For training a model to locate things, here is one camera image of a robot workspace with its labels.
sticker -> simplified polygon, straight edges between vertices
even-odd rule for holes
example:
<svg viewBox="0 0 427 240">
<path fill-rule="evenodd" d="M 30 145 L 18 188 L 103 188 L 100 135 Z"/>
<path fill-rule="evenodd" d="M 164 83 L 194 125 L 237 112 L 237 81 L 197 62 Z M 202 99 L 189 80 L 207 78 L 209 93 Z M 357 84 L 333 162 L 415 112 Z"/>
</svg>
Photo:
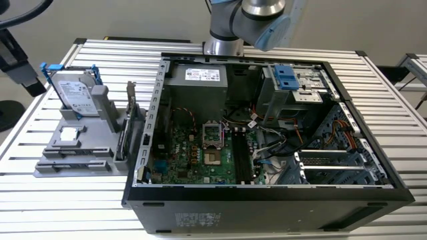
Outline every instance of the sticker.
<svg viewBox="0 0 427 240">
<path fill-rule="evenodd" d="M 186 80 L 193 81 L 221 81 L 221 70 L 189 68 L 186 70 Z"/>
<path fill-rule="evenodd" d="M 179 227 L 218 227 L 222 214 L 217 212 L 175 213 L 176 225 Z"/>
<path fill-rule="evenodd" d="M 63 96 L 76 113 L 82 116 L 99 114 L 88 87 L 84 83 L 79 81 L 59 81 L 59 87 Z"/>
<path fill-rule="evenodd" d="M 255 120 L 259 116 L 257 115 L 257 113 L 253 113 L 251 115 L 251 119 Z"/>
<path fill-rule="evenodd" d="M 247 126 L 249 126 L 250 128 L 254 128 L 255 125 L 257 125 L 257 121 L 254 121 L 254 120 L 247 124 Z"/>
</svg>

expansion slot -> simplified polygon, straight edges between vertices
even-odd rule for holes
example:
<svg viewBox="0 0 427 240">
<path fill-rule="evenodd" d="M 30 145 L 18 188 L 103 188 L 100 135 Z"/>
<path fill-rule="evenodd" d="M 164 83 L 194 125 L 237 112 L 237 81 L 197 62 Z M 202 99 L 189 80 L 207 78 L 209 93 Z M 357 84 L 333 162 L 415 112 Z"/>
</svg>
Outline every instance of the expansion slot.
<svg viewBox="0 0 427 240">
<path fill-rule="evenodd" d="M 231 142 L 237 183 L 251 184 L 253 170 L 246 132 L 235 131 L 231 135 Z"/>
</svg>

case label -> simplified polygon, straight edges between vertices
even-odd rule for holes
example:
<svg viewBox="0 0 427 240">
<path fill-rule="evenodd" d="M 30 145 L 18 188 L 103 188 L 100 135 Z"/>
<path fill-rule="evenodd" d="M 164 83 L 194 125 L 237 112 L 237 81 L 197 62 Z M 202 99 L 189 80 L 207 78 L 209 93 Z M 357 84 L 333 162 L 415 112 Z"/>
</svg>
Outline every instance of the case label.
<svg viewBox="0 0 427 240">
<path fill-rule="evenodd" d="M 175 219 L 179 227 L 214 227 L 221 223 L 222 214 L 215 212 L 175 213 Z"/>
</svg>

aluminum extrusion table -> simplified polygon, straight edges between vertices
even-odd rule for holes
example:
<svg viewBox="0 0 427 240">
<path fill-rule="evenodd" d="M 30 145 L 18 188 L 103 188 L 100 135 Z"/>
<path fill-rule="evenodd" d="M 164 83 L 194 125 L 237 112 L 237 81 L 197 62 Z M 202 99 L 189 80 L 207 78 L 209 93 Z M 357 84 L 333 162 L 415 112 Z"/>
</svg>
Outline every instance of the aluminum extrusion table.
<svg viewBox="0 0 427 240">
<path fill-rule="evenodd" d="M 116 40 L 74 44 L 63 64 L 96 64 L 118 107 L 127 104 L 127 82 L 150 106 L 162 52 L 202 53 L 202 45 Z M 427 239 L 427 123 L 369 57 L 355 51 L 246 47 L 246 56 L 329 61 L 363 114 L 417 202 L 350 233 L 326 233 L 338 240 Z M 0 238 L 16 239 L 318 239 L 317 235 L 150 235 L 120 200 L 126 176 L 35 178 L 32 172 L 59 124 L 62 102 L 52 88 L 36 97 L 0 147 Z"/>
</svg>

black frame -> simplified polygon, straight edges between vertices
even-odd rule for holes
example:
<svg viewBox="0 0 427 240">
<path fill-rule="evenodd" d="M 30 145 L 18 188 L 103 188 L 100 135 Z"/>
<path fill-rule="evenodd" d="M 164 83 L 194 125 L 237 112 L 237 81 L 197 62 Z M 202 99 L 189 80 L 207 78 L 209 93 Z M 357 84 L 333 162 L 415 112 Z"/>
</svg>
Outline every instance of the black frame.
<svg viewBox="0 0 427 240">
<path fill-rule="evenodd" d="M 319 231 L 351 231 L 363 224 L 371 222 L 374 219 L 382 217 L 390 212 L 415 201 L 414 196 L 406 187 L 403 180 L 399 177 L 391 161 L 374 137 L 374 134 L 363 120 L 363 116 L 358 111 L 353 98 L 335 74 L 335 71 L 326 61 L 307 61 L 307 60 L 287 60 L 275 58 L 257 58 L 257 57 L 233 57 L 233 56 L 211 56 L 198 54 L 163 53 L 163 60 L 179 62 L 186 64 L 198 64 L 194 62 L 197 57 L 205 57 L 206 62 L 210 59 L 221 60 L 225 64 L 227 59 L 239 60 L 242 63 L 277 64 L 277 63 L 295 63 L 295 64 L 315 64 L 322 65 L 326 73 L 333 81 L 333 84 L 339 91 L 341 101 L 346 104 L 355 121 L 361 128 L 362 137 L 366 138 L 374 150 L 374 153 L 381 161 L 381 164 L 387 172 L 390 184 L 394 188 L 335 188 L 334 186 L 326 188 L 287 188 L 283 186 L 271 186 L 271 188 L 237 188 L 237 187 L 132 187 L 135 167 L 130 168 L 126 189 L 122 203 L 126 205 L 128 201 L 143 202 L 144 207 L 163 207 L 166 202 L 191 201 L 191 202 L 213 202 L 213 201 L 350 201 L 355 204 L 363 202 L 365 206 L 345 219 L 338 219 L 337 222 L 326 224 L 319 228 Z"/>
</svg>

